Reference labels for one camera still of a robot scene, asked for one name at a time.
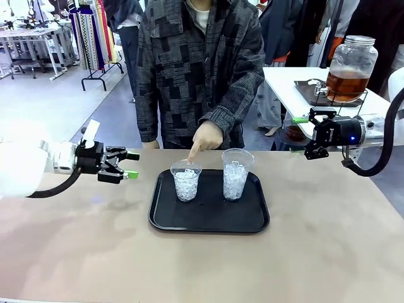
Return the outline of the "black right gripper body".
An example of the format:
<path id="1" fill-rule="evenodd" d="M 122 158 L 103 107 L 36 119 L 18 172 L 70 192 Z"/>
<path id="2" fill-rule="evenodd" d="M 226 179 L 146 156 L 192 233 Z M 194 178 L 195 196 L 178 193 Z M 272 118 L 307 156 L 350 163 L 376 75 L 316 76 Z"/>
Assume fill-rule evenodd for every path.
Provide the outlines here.
<path id="1" fill-rule="evenodd" d="M 357 146 L 363 143 L 363 125 L 359 118 L 327 117 L 319 122 L 313 117 L 312 123 L 314 124 L 312 148 Z"/>

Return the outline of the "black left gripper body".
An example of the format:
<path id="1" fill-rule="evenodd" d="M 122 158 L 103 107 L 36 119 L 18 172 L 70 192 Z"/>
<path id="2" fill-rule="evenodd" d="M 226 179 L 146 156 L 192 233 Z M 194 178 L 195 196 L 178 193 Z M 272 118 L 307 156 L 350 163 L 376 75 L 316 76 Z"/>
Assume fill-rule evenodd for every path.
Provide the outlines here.
<path id="1" fill-rule="evenodd" d="M 80 143 L 76 147 L 75 155 L 77 158 L 76 167 L 82 174 L 97 174 L 101 169 L 104 144 L 95 141 L 91 148 L 86 148 L 84 143 Z"/>

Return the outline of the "short clear iced cup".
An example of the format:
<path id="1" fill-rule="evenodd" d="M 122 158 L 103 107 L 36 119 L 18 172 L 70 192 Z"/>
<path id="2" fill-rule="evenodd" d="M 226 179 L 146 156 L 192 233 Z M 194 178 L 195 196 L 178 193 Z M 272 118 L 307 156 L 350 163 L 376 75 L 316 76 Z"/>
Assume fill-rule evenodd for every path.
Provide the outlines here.
<path id="1" fill-rule="evenodd" d="M 173 163 L 170 172 L 174 178 L 177 198 L 188 202 L 196 197 L 198 180 L 202 172 L 199 163 L 188 162 L 186 159 Z"/>

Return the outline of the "person's left forearm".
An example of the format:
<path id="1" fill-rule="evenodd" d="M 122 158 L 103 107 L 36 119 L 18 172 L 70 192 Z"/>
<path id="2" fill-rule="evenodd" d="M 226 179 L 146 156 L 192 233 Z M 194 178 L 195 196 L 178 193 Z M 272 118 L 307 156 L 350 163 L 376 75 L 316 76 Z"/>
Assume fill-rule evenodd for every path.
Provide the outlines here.
<path id="1" fill-rule="evenodd" d="M 235 74 L 220 102 L 199 120 L 200 123 L 210 121 L 222 131 L 221 150 L 244 146 L 239 125 L 246 117 L 263 77 L 262 68 Z"/>

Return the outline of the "person's right forearm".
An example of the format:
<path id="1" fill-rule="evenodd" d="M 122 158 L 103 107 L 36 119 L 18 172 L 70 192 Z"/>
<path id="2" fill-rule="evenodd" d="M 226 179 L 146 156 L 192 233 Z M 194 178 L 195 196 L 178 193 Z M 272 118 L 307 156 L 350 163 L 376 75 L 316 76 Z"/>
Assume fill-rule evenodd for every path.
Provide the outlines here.
<path id="1" fill-rule="evenodd" d="M 158 133 L 158 98 L 154 72 L 138 70 L 136 118 L 142 143 L 156 140 Z"/>

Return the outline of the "person's left hand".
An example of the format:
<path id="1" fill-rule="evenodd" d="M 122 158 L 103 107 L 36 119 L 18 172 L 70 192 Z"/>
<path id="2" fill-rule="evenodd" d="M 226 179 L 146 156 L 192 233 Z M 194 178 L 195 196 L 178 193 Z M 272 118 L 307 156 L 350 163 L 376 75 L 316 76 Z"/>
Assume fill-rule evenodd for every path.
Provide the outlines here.
<path id="1" fill-rule="evenodd" d="M 211 121 L 203 122 L 193 137 L 193 145 L 187 157 L 187 162 L 193 162 L 198 152 L 214 150 L 222 143 L 223 131 Z"/>

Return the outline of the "dark tray under dispenser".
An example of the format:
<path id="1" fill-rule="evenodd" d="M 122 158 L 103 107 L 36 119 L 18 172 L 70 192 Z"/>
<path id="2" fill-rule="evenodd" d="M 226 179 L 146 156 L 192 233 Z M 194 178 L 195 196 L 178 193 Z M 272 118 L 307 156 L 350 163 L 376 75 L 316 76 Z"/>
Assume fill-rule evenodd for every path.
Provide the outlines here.
<path id="1" fill-rule="evenodd" d="M 326 95 L 315 94 L 316 85 L 321 84 L 325 86 L 325 82 L 316 78 L 304 80 L 304 81 L 294 81 L 295 88 L 302 95 L 304 100 L 311 106 L 328 106 L 326 104 Z"/>

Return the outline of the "dark brown bucket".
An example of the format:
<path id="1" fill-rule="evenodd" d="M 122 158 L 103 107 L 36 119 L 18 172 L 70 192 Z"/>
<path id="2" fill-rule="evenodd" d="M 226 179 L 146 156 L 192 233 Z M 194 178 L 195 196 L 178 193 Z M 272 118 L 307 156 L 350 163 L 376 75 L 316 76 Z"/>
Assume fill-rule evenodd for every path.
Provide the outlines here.
<path id="1" fill-rule="evenodd" d="M 301 131 L 298 126 L 284 126 L 278 131 L 276 149 L 278 151 L 297 152 L 304 150 L 308 144 L 309 138 Z"/>

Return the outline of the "glass tea dispenser jar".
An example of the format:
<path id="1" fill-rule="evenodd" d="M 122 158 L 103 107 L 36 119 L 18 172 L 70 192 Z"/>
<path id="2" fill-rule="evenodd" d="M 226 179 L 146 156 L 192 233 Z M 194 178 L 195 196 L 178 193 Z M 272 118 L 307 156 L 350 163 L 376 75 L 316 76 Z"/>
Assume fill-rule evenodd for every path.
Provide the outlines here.
<path id="1" fill-rule="evenodd" d="M 314 95 L 336 104 L 358 101 L 376 64 L 375 42 L 376 39 L 363 35 L 346 36 L 335 49 L 326 82 L 316 85 Z"/>

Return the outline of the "bystander in grey and orange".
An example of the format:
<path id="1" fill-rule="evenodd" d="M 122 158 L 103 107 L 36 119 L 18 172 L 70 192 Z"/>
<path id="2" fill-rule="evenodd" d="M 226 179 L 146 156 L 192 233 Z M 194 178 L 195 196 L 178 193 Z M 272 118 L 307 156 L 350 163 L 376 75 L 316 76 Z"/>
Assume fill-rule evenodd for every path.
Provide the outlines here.
<path id="1" fill-rule="evenodd" d="M 327 55 L 327 57 L 326 61 L 324 59 L 321 60 L 321 68 L 330 65 L 336 48 L 343 43 L 350 20 L 359 3 L 360 0 L 327 0 L 315 43 L 321 43 L 321 36 L 328 24 L 335 31 L 333 33 L 330 32 L 328 35 L 332 38 L 332 43 L 329 49 L 324 48 L 323 55 Z"/>

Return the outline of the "person in grey patchwork jacket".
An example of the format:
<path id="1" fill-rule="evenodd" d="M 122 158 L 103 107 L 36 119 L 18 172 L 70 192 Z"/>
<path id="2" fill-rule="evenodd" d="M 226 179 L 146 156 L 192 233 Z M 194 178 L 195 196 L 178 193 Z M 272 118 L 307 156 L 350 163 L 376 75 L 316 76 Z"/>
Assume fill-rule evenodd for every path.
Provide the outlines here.
<path id="1" fill-rule="evenodd" d="M 138 35 L 137 73 L 154 72 L 158 133 L 165 148 L 190 150 L 200 119 L 235 74 L 263 69 L 258 9 L 248 0 L 149 0 Z"/>

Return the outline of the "bystander in black clothing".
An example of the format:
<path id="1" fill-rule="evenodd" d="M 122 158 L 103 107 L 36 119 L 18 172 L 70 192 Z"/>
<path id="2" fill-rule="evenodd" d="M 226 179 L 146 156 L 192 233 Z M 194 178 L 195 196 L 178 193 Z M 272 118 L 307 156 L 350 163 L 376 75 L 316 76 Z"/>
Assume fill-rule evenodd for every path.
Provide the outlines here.
<path id="1" fill-rule="evenodd" d="M 360 0 L 345 35 L 376 39 L 378 57 L 367 87 L 379 93 L 398 47 L 404 44 L 404 0 Z"/>

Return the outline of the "colourful hanging fabrics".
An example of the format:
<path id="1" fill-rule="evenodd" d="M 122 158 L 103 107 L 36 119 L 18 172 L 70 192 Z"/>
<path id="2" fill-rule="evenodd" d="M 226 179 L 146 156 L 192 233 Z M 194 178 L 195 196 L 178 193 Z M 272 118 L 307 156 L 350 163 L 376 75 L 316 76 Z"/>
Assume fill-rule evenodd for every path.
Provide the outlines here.
<path id="1" fill-rule="evenodd" d="M 115 41 L 102 0 L 68 0 L 68 12 L 81 67 L 105 71 L 117 62 Z"/>

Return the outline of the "black clothes rack frame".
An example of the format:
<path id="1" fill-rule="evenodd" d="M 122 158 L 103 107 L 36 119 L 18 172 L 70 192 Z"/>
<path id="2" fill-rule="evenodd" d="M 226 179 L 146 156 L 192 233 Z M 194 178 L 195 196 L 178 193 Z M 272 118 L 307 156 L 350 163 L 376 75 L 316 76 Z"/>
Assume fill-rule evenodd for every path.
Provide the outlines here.
<path id="1" fill-rule="evenodd" d="M 118 70 L 120 71 L 121 74 L 124 74 L 124 70 L 122 67 L 122 64 L 119 62 L 114 62 L 114 63 L 108 63 L 107 67 L 104 67 L 102 69 L 98 69 L 98 70 L 89 70 L 89 75 L 87 77 L 84 77 L 81 79 L 81 87 L 82 90 L 85 92 L 86 91 L 86 82 L 89 81 L 99 81 L 102 84 L 102 88 L 104 89 L 104 91 L 107 91 L 107 85 L 106 82 L 104 80 L 104 76 L 114 67 L 117 67 Z"/>

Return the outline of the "white metal frame table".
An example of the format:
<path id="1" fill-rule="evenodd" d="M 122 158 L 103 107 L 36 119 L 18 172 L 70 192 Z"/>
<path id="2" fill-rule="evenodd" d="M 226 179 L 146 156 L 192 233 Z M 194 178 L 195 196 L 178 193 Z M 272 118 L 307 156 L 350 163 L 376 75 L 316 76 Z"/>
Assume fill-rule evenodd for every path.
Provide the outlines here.
<path id="1" fill-rule="evenodd" d="M 0 31 L 0 48 L 7 55 L 7 63 L 0 63 L 0 80 L 13 78 L 15 67 L 36 67 L 44 71 L 52 68 L 54 81 L 77 62 L 72 36 L 66 27 L 19 29 Z"/>

